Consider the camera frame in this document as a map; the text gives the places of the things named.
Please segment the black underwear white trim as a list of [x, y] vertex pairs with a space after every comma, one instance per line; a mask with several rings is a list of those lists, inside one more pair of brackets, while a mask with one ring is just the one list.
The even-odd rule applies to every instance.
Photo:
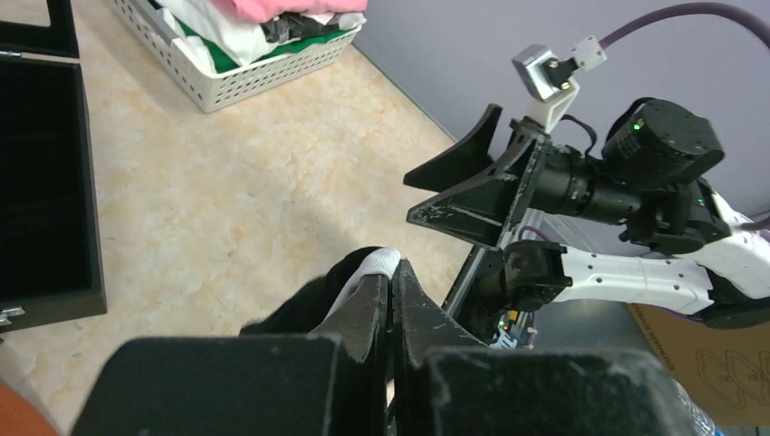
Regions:
[[363, 277], [382, 275], [390, 279], [400, 261], [401, 253], [391, 247], [369, 246], [355, 250], [325, 274], [306, 282], [265, 319], [245, 324], [239, 334], [311, 332], [354, 294]]

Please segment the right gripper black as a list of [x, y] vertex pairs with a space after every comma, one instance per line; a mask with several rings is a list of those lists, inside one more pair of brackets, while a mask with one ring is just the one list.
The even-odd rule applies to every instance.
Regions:
[[462, 139], [404, 174], [406, 186], [438, 193], [411, 207], [408, 223], [503, 248], [528, 209], [610, 225], [638, 213], [639, 193], [611, 180], [598, 159], [554, 145], [528, 118], [510, 122], [508, 148], [493, 163], [489, 147], [501, 114], [499, 105], [489, 104]]

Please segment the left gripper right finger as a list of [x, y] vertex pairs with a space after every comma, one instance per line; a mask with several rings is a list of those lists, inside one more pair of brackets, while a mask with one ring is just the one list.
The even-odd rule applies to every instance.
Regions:
[[495, 350], [422, 290], [393, 277], [399, 435], [691, 435], [693, 418], [650, 354]]

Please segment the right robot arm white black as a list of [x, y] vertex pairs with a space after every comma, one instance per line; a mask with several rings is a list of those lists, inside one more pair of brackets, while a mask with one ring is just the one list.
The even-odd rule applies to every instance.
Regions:
[[[706, 181], [724, 156], [705, 118], [667, 100], [636, 100], [613, 124], [599, 157], [556, 145], [554, 127], [578, 95], [574, 73], [605, 60], [586, 41], [568, 59], [531, 45], [513, 60], [532, 95], [489, 156], [501, 108], [490, 105], [448, 150], [406, 173], [431, 192], [410, 223], [471, 243], [445, 306], [483, 340], [522, 328], [523, 315], [554, 302], [603, 300], [656, 306], [720, 330], [769, 319], [768, 227], [735, 211]], [[652, 258], [593, 253], [528, 240], [536, 213], [620, 228]]]

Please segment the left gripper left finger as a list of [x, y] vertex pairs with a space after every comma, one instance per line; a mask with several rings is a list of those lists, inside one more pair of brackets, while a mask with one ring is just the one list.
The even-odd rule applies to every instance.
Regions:
[[75, 435], [383, 435], [390, 282], [312, 332], [144, 337], [102, 368]]

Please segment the orange underwear cream waistband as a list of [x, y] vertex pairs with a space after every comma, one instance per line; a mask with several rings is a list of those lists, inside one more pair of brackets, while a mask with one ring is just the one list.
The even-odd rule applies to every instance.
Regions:
[[57, 431], [27, 400], [1, 384], [1, 436], [56, 436]]

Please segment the black display case glass lid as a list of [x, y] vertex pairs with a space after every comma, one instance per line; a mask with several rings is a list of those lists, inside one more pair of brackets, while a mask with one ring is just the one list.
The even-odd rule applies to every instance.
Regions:
[[1, 330], [107, 311], [72, 5], [1, 23]]

